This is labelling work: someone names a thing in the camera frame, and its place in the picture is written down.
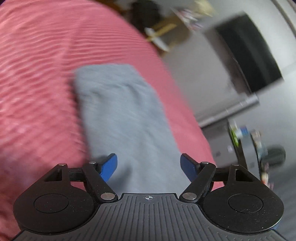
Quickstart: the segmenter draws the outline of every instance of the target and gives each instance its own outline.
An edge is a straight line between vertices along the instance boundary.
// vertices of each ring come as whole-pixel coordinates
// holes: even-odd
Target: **gray gripper base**
[[[84,226],[69,233],[40,235],[23,231],[14,241],[283,241],[274,231],[239,235],[210,223],[199,207],[174,194],[124,194],[102,204]]]

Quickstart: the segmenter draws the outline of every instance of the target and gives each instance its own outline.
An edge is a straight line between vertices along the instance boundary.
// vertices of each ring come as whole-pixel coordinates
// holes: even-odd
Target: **silver screw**
[[[186,192],[182,195],[182,197],[186,200],[194,200],[197,198],[196,194],[192,192]]]
[[[115,194],[110,193],[110,192],[106,192],[101,195],[101,198],[104,200],[112,200],[113,198],[115,198]]]

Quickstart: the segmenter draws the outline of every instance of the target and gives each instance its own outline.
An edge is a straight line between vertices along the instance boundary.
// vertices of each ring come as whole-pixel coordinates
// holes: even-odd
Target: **folded garment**
[[[91,157],[118,157],[108,184],[119,196],[185,190],[190,181],[162,105],[132,66],[81,67],[75,87]]]

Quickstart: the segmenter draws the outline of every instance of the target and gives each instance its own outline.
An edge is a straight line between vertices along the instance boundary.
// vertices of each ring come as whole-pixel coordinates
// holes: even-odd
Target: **wrinkled pink sheet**
[[[0,240],[19,231],[17,196],[57,163],[86,159],[71,88],[83,65],[133,65],[156,90],[181,152],[213,162],[209,145],[153,47],[120,16],[86,0],[0,6]]]

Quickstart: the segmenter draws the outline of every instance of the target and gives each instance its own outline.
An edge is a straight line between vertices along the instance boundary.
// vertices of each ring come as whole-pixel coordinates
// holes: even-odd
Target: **television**
[[[216,31],[239,65],[250,92],[282,77],[265,39],[248,15],[238,16],[216,27]]]

